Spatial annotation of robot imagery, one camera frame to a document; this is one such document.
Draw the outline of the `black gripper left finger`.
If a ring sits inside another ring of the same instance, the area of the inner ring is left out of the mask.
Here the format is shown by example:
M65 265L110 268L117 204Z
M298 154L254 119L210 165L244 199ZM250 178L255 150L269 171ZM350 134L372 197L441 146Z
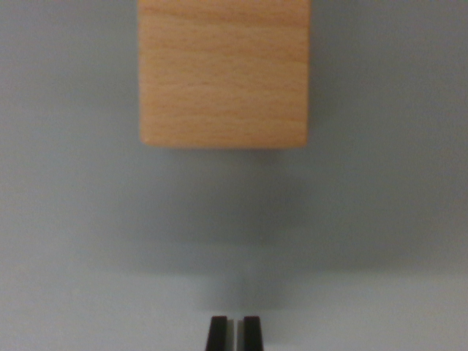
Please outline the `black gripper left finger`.
M234 349L234 321L227 316L213 316L210 321L205 351L233 351Z

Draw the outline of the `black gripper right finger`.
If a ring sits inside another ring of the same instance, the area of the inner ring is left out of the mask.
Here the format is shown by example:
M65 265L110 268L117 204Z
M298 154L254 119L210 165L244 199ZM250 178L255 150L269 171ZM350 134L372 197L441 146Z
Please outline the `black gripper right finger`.
M263 351L263 333L258 316L245 316L237 323L237 351Z

